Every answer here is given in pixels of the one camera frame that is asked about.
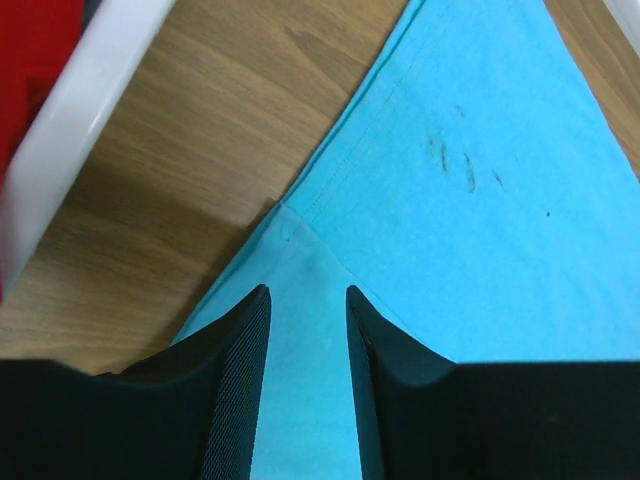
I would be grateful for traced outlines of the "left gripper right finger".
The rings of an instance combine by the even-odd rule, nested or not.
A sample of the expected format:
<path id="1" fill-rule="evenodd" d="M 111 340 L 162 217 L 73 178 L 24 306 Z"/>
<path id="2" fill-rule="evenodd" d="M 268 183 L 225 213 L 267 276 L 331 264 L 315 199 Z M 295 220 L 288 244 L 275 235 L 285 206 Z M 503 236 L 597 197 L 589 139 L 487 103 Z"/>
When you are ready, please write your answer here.
<path id="1" fill-rule="evenodd" d="M 635 361 L 455 363 L 356 287 L 346 327 L 366 479 L 635 479 Z"/>

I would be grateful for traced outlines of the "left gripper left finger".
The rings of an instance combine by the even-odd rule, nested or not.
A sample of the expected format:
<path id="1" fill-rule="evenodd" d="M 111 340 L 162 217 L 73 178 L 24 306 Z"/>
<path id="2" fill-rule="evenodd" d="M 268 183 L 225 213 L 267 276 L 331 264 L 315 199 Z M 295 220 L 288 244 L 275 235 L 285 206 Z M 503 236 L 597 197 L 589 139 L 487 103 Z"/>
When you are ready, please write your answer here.
<path id="1" fill-rule="evenodd" d="M 271 296 L 118 373 L 45 359 L 1 364 L 5 479 L 246 479 L 256 438 Z"/>

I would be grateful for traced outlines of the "cyan t shirt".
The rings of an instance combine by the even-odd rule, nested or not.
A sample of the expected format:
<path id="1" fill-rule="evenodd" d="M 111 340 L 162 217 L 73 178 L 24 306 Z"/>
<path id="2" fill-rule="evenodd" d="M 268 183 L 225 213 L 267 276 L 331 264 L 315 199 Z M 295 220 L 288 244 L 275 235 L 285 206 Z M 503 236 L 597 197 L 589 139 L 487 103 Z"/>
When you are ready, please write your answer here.
<path id="1" fill-rule="evenodd" d="M 540 1 L 412 1 L 182 327 L 266 285 L 250 475 L 361 475 L 346 290 L 455 361 L 639 356 L 639 183 Z"/>

